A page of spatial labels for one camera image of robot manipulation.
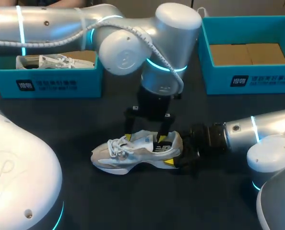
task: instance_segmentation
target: shoe sole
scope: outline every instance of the shoe sole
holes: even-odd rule
[[[163,161],[142,161],[140,163],[148,163],[148,164],[151,164],[151,165],[153,165],[154,167],[156,167],[158,169],[176,169],[173,166],[165,164]],[[130,167],[127,167],[127,168],[124,168],[124,169],[106,169],[106,168],[99,167],[97,165],[94,165],[94,166],[97,167],[98,169],[100,169],[100,170],[102,170],[104,172],[110,173],[110,174],[125,175],[129,171],[131,171],[132,168],[134,168],[136,165],[138,165],[140,163],[137,163],[137,164],[135,164],[133,166],[130,166]]]

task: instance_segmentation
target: robotic arm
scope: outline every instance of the robotic arm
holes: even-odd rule
[[[174,95],[183,91],[183,74],[202,24],[192,8],[160,5],[155,17],[126,19],[114,6],[83,9],[0,7],[0,55],[54,54],[94,50],[104,68],[126,75],[144,62],[138,106],[125,112],[131,138],[136,116],[163,122],[158,140],[174,122],[167,114]]]
[[[285,110],[214,124],[194,125],[201,156],[229,150],[247,153],[263,230],[285,230]]]

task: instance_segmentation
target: blue storage box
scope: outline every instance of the blue storage box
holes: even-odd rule
[[[285,58],[285,16],[204,18],[198,41],[207,94],[285,93],[285,64],[216,66],[210,49],[278,43]]]
[[[0,57],[2,98],[98,98],[103,67],[94,69],[15,69],[16,57]]]

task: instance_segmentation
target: shoelace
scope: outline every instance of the shoelace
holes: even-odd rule
[[[58,64],[56,64],[56,67],[58,67],[58,68],[69,68],[69,69],[71,69],[72,67],[75,67],[74,60],[71,57],[66,57],[63,55],[60,55],[60,56],[61,56],[61,58],[60,57],[57,58]]]
[[[122,145],[128,145],[133,147],[133,144],[126,140],[126,136],[121,137],[120,139],[108,140],[108,151],[112,158],[119,158],[119,156],[126,156],[126,154],[133,154],[133,152],[126,150]]]

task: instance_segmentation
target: sneaker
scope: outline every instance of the sneaker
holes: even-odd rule
[[[93,165],[107,173],[124,175],[139,163],[149,163],[160,169],[175,169],[164,163],[180,155],[183,142],[179,133],[174,131],[158,143],[156,132],[141,130],[132,134],[131,141],[126,136],[108,140],[92,151]]]
[[[16,69],[93,69],[94,67],[95,64],[91,61],[73,59],[62,54],[16,58]]]

